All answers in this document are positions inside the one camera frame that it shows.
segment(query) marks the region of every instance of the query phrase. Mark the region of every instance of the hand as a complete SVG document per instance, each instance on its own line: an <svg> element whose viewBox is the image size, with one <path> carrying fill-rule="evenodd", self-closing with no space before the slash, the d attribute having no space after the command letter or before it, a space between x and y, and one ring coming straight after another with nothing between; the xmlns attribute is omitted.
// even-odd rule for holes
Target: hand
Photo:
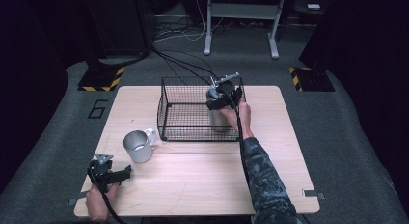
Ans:
<svg viewBox="0 0 409 224"><path fill-rule="evenodd" d="M112 206L115 204L119 183L113 183L108 192L105 193ZM88 215L92 221L105 221L108 219L109 209L106 207L102 194L99 192L95 184L91 185L91 190L87 193L86 205Z"/></svg>
<svg viewBox="0 0 409 224"><path fill-rule="evenodd" d="M236 130L238 131L238 125L237 125L237 116L235 114L235 111L231 109L229 106L224 107L219 110L220 113L226 116L226 118L229 121L229 124ZM240 116L240 121L241 121L241 129L243 131L243 139L247 139L249 137L254 137L254 134L252 130L250 130L250 122L251 122L251 107L250 105L241 100L238 103L238 112Z"/></svg>

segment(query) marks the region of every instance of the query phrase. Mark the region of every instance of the mug handle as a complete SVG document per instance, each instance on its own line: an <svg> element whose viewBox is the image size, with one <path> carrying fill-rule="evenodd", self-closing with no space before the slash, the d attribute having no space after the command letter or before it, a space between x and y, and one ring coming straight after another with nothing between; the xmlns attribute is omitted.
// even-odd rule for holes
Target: mug handle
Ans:
<svg viewBox="0 0 409 224"><path fill-rule="evenodd" d="M153 128L148 128L144 130L145 134L148 136L148 140L150 141L150 145L153 145L154 140L156 139L156 131Z"/></svg>

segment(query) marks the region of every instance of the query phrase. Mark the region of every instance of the fingers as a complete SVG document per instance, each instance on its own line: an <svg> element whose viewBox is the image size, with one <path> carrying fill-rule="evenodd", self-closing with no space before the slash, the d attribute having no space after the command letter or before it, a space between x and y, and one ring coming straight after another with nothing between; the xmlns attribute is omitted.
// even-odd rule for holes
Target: fingers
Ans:
<svg viewBox="0 0 409 224"><path fill-rule="evenodd" d="M96 184L94 184L94 183L91 184L91 190L93 190L93 189L98 190L98 187L97 187Z"/></svg>
<svg viewBox="0 0 409 224"><path fill-rule="evenodd" d="M229 106L225 106L225 107L219 109L219 112L222 113L223 115L226 115L226 114L228 114L229 112L232 112L232 110L230 109Z"/></svg>
<svg viewBox="0 0 409 224"><path fill-rule="evenodd" d="M249 110L250 110L250 105L249 105L249 103L247 103L247 102L244 101L244 100L241 100L241 101L238 103L238 106L239 106L240 108L242 108L242 107L247 107L247 108L249 108Z"/></svg>
<svg viewBox="0 0 409 224"><path fill-rule="evenodd" d="M118 188L120 187L120 184L117 182L117 183L113 183L112 185L111 185L111 187L109 188L109 191L108 191L108 193L109 194L117 194L117 190L118 190Z"/></svg>

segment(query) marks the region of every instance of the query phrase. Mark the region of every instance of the patterned sleeve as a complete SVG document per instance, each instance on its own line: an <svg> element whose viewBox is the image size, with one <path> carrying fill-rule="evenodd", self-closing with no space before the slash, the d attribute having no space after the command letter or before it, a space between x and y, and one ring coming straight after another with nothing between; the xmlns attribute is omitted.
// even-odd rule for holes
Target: patterned sleeve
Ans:
<svg viewBox="0 0 409 224"><path fill-rule="evenodd" d="M244 140L243 157L256 211L253 223L301 223L268 153L256 138Z"/></svg>

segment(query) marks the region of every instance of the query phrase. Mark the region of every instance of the wire basket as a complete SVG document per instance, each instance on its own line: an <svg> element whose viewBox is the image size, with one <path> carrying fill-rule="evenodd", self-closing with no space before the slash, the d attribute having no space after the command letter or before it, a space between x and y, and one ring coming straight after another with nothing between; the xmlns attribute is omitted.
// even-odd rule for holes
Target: wire basket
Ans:
<svg viewBox="0 0 409 224"><path fill-rule="evenodd" d="M245 100L241 77L230 82L241 88ZM210 124L205 105L207 89L212 85L210 77L163 77L161 84L157 129L163 141L238 141L238 133L229 124L218 127Z"/></svg>

